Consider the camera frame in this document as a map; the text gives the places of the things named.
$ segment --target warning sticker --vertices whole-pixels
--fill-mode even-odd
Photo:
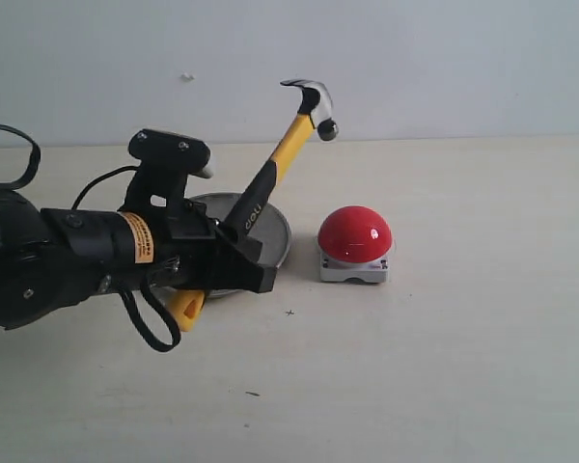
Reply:
[[[133,232],[135,241],[135,263],[151,263],[154,261],[154,241],[151,229],[139,215],[132,212],[121,214]]]

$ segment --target metal disc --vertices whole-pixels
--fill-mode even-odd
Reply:
[[[190,198],[191,201],[204,203],[207,216],[223,221],[234,204],[240,198],[239,193],[209,193]],[[262,255],[259,263],[281,266],[290,251],[291,229],[285,216],[272,204],[266,204],[260,218],[249,232],[262,242]],[[213,291],[210,298],[216,298],[239,292],[239,289],[222,289]]]

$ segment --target red dome button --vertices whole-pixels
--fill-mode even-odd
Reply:
[[[390,250],[393,234],[386,221],[374,210],[348,205],[326,217],[319,228],[317,243],[331,259],[367,263]]]

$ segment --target table surface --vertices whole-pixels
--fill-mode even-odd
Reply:
[[[272,148],[214,146],[188,193],[241,191]],[[0,150],[0,179],[24,153]],[[125,163],[47,149],[24,194],[68,207]],[[274,291],[211,302],[171,353],[117,296],[0,330],[0,461],[579,462],[579,137],[313,143],[271,203],[294,238]],[[317,280],[346,204],[389,221],[389,284]]]

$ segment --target claw hammer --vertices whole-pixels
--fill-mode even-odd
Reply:
[[[270,194],[313,132],[317,131],[324,142],[334,140],[339,132],[332,119],[332,98],[324,84],[313,80],[291,79],[281,82],[281,85],[299,88],[302,91],[302,102],[284,137],[223,221],[237,234],[246,235],[253,229]],[[207,295],[203,290],[179,290],[171,298],[168,310],[181,331],[193,329]]]

